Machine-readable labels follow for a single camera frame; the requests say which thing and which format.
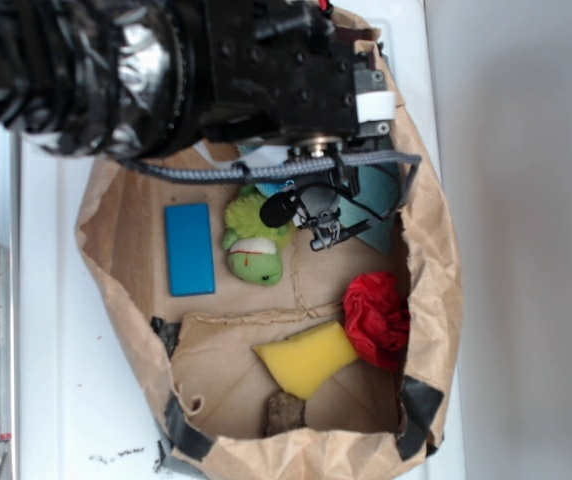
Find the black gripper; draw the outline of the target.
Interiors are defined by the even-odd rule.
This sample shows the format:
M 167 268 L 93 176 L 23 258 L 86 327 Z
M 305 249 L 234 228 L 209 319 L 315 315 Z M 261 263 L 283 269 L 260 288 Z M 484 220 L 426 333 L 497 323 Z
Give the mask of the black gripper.
M 192 141 L 361 144 L 389 133 L 396 101 L 379 31 L 312 1 L 185 5 L 195 76 Z

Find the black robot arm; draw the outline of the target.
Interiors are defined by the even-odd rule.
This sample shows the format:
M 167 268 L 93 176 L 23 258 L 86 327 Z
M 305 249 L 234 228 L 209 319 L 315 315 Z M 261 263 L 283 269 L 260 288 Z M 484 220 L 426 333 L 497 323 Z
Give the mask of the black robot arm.
M 0 1 L 0 124 L 63 156 L 384 135 L 369 31 L 311 1 Z

